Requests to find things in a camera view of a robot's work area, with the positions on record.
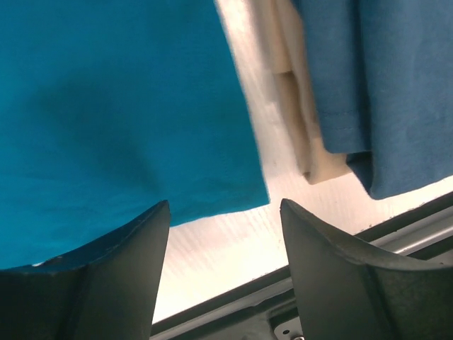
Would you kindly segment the teal t-shirt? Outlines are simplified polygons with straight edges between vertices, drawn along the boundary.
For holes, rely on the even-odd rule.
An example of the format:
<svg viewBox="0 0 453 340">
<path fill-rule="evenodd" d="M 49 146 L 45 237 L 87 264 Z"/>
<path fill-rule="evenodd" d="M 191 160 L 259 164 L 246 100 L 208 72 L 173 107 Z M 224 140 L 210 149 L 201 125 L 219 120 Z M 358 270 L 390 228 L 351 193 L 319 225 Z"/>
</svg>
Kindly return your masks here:
<svg viewBox="0 0 453 340">
<path fill-rule="evenodd" d="M 1 267 L 266 205 L 213 1 L 1 2 Z"/>
</svg>

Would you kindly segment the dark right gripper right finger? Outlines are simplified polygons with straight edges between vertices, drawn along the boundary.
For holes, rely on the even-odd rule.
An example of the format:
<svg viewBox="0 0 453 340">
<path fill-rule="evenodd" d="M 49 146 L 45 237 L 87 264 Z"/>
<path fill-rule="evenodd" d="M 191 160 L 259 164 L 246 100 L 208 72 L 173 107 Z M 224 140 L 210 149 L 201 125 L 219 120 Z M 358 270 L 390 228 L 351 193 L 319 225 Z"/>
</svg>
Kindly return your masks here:
<svg viewBox="0 0 453 340">
<path fill-rule="evenodd" d="M 452 267 L 383 250 L 280 205 L 306 339 L 451 339 Z"/>
</svg>

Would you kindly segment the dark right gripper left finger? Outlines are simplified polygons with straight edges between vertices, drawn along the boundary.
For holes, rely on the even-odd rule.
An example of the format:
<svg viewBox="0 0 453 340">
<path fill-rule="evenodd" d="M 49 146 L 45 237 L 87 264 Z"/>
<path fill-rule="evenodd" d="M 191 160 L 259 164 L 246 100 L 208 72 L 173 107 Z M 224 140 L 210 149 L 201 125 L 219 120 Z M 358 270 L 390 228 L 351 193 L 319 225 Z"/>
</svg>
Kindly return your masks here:
<svg viewBox="0 0 453 340">
<path fill-rule="evenodd" d="M 2 339 L 148 339 L 171 213 L 126 225 L 38 266 L 1 272 Z"/>
</svg>

